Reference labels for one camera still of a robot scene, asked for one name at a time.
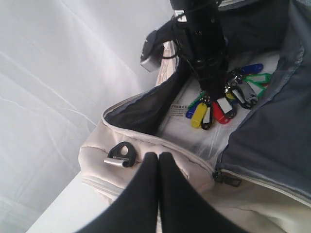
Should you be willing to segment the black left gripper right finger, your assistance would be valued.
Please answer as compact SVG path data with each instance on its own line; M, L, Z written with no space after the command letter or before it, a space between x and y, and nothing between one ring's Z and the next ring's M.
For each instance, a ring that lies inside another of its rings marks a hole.
M158 158L160 218L164 233L244 233L190 185L171 153Z

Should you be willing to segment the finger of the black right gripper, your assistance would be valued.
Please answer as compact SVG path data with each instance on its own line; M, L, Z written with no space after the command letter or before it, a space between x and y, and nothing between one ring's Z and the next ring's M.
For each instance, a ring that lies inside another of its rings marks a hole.
M227 80L228 61L220 64L200 64L194 66L199 85L206 91L212 100L218 100L225 96L225 83Z

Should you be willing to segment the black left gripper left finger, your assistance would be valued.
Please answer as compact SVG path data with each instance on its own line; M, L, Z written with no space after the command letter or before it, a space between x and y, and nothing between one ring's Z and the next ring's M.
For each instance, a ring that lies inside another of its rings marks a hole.
M86 233L155 233L158 214L158 157L145 154L121 195L85 226Z

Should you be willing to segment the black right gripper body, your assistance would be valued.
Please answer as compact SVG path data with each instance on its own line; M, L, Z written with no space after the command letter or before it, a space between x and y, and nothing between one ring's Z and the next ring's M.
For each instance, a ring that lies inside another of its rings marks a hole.
M227 41L218 0L172 0L180 55L198 73L226 72Z

